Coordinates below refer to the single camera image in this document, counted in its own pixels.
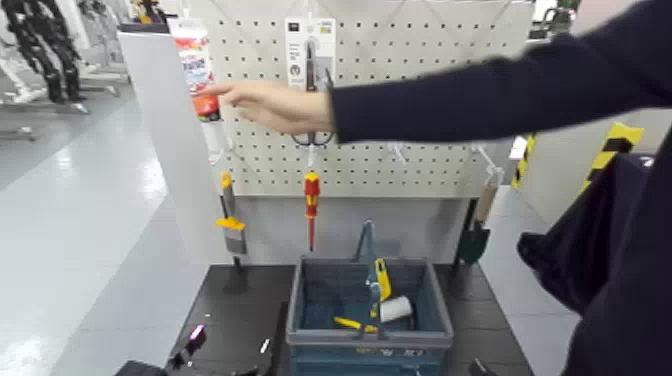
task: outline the tape roll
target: tape roll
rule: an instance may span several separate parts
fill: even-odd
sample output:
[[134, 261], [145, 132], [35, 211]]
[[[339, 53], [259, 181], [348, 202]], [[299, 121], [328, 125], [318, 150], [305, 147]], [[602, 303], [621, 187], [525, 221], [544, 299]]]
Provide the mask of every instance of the tape roll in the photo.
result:
[[380, 305], [380, 321], [389, 322], [410, 316], [413, 313], [411, 301], [405, 296], [384, 301]]

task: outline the basket handle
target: basket handle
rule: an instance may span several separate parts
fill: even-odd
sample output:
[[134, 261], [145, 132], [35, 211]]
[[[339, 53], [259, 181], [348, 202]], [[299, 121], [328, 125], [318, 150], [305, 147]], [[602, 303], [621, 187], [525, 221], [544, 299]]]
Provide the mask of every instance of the basket handle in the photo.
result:
[[357, 262], [362, 256], [362, 248], [366, 246], [369, 266], [369, 275], [366, 278], [366, 284], [369, 286], [369, 312], [366, 314], [366, 320], [362, 323], [357, 330], [357, 335], [354, 339], [362, 339], [366, 333], [366, 327], [372, 325], [378, 328], [378, 339], [384, 340], [387, 339], [385, 334], [385, 328], [383, 328], [383, 323], [380, 321], [380, 296], [381, 288], [380, 283], [378, 282], [378, 274], [376, 273], [376, 253], [373, 249], [373, 230], [374, 225], [373, 221], [367, 219], [362, 226], [362, 233], [359, 236], [359, 242], [357, 243], [357, 250], [355, 255], [350, 260], [351, 262]]

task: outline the pegboard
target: pegboard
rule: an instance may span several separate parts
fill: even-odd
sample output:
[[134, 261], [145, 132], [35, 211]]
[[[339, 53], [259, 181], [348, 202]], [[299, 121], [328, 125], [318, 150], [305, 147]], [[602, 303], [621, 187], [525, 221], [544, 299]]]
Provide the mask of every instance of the pegboard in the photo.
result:
[[[531, 2], [322, 0], [315, 17], [336, 19], [335, 85], [417, 79], [423, 74], [513, 56], [524, 48]], [[209, 31], [215, 79], [285, 83], [284, 19], [305, 14], [300, 0], [199, 0], [192, 14]], [[404, 161], [388, 143], [307, 150], [288, 135], [268, 131], [222, 108], [233, 141], [216, 173], [229, 170], [240, 195], [302, 196], [303, 175], [320, 174], [331, 197], [474, 197], [486, 179], [485, 161], [469, 144], [402, 144]], [[445, 125], [451, 124], [450, 114]], [[495, 161], [500, 165], [505, 160]]]

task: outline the white wall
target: white wall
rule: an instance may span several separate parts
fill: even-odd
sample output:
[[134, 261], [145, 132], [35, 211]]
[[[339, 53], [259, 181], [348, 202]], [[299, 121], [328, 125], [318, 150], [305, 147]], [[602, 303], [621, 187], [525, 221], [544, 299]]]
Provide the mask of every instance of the white wall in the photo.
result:
[[[627, 9], [638, 0], [583, 0], [573, 33], [582, 33]], [[670, 110], [641, 110], [579, 127], [540, 134], [520, 192], [549, 223], [576, 199], [583, 180], [614, 121], [646, 131], [635, 152], [655, 152], [672, 123]]]

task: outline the black table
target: black table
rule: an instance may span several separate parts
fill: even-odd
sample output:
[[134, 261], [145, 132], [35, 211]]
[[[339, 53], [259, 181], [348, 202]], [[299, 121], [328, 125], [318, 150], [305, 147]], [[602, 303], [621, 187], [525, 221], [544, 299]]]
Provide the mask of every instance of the black table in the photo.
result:
[[[480, 267], [435, 266], [455, 330], [446, 375], [466, 376], [474, 358], [499, 376], [529, 376], [532, 372]], [[191, 368], [174, 375], [229, 376], [232, 371], [263, 366], [259, 350], [266, 338], [277, 341], [277, 375], [290, 375], [284, 326], [294, 266], [212, 266], [194, 301], [179, 338], [199, 324], [208, 340]], [[180, 346], [178, 339], [174, 350]]]

